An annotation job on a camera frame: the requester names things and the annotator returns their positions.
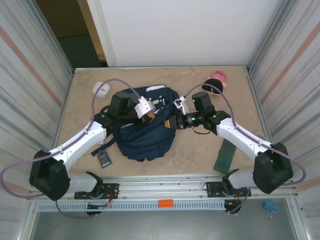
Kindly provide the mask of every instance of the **backpack strap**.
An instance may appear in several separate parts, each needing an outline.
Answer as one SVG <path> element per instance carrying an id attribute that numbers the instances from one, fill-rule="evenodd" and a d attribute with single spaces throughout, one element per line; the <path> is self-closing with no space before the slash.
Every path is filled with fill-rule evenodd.
<path id="1" fill-rule="evenodd" d="M 107 149 L 108 147 L 110 147 L 112 144 L 114 144 L 116 142 L 116 139 L 113 137 L 110 141 L 108 141 L 106 144 L 103 144 L 101 147 L 98 147 L 96 150 L 91 152 L 91 155 L 94 157 L 95 155 L 97 155 L 99 152 Z"/>

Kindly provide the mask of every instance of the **corrugated metal wall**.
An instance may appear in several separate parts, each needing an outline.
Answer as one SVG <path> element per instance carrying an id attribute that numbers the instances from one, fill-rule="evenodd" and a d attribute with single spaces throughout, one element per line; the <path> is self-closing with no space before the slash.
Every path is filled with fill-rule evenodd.
<path id="1" fill-rule="evenodd" d="M 72 69 L 33 0 L 0 1 L 0 168 L 52 148 Z M 29 188 L 31 165 L 4 180 L 18 193 Z M 16 236 L 24 200 L 0 190 L 0 239 Z"/>
<path id="2" fill-rule="evenodd" d="M 273 140 L 306 168 L 296 188 L 311 233 L 320 239 L 320 1 L 290 4 L 250 70 Z"/>

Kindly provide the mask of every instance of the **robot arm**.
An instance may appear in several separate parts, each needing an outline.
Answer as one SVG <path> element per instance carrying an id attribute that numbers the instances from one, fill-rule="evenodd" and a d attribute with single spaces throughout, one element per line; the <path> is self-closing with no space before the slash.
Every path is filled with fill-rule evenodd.
<path id="1" fill-rule="evenodd" d="M 287 155 L 287 149 L 283 144 L 278 142 L 273 145 L 268 141 L 262 140 L 238 123 L 236 123 L 236 129 L 229 114 L 221 110 L 215 110 L 206 92 L 198 92 L 192 95 L 192 100 L 196 112 L 178 113 L 170 118 L 165 123 L 165 126 L 182 130 L 203 125 L 205 129 L 227 139 L 241 149 L 254 162 L 253 172 L 236 169 L 222 178 L 225 192 L 232 195 L 237 192 L 237 189 L 253 187 L 270 194 L 293 177 L 289 159 L 261 146 L 261 144 L 271 146 Z M 253 142 L 240 133 L 238 129 L 242 130 L 247 136 L 256 139 L 259 143 Z"/>
<path id="2" fill-rule="evenodd" d="M 89 122 L 75 136 L 49 152 L 43 150 L 37 152 L 34 158 L 60 153 L 34 162 L 29 183 L 53 201 L 60 199 L 66 193 L 73 192 L 86 192 L 99 196 L 103 182 L 100 177 L 91 172 L 68 174 L 68 171 L 93 145 L 103 141 L 122 125 L 135 124 L 140 128 L 148 123 L 148 114 L 155 110 L 155 106 L 144 97 L 138 100 L 139 103 L 135 104 L 129 94 L 117 92 L 112 96 L 110 106 L 104 107 L 94 115 L 92 124 Z"/>

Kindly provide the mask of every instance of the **gray floor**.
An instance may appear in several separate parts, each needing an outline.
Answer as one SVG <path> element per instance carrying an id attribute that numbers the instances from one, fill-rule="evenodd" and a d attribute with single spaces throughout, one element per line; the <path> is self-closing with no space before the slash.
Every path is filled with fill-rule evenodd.
<path id="1" fill-rule="evenodd" d="M 294 240 L 285 199 L 271 199 L 279 212 L 267 219 L 264 200 L 248 200 L 237 216 L 224 211 L 103 212 L 74 220 L 38 213 L 32 240 Z"/>

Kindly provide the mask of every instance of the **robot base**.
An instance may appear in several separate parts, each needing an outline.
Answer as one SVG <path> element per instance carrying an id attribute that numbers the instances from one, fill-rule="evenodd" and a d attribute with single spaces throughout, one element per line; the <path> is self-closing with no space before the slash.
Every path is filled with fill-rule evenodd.
<path id="1" fill-rule="evenodd" d="M 118 183 L 103 183 L 100 194 L 94 194 L 92 192 L 78 191 L 74 193 L 74 199 L 117 199 L 119 193 Z"/>
<path id="2" fill-rule="evenodd" d="M 232 192 L 227 192 L 222 181 L 208 181 L 205 185 L 208 198 L 245 197 L 248 193 L 248 189 L 246 187 L 233 189 Z"/>

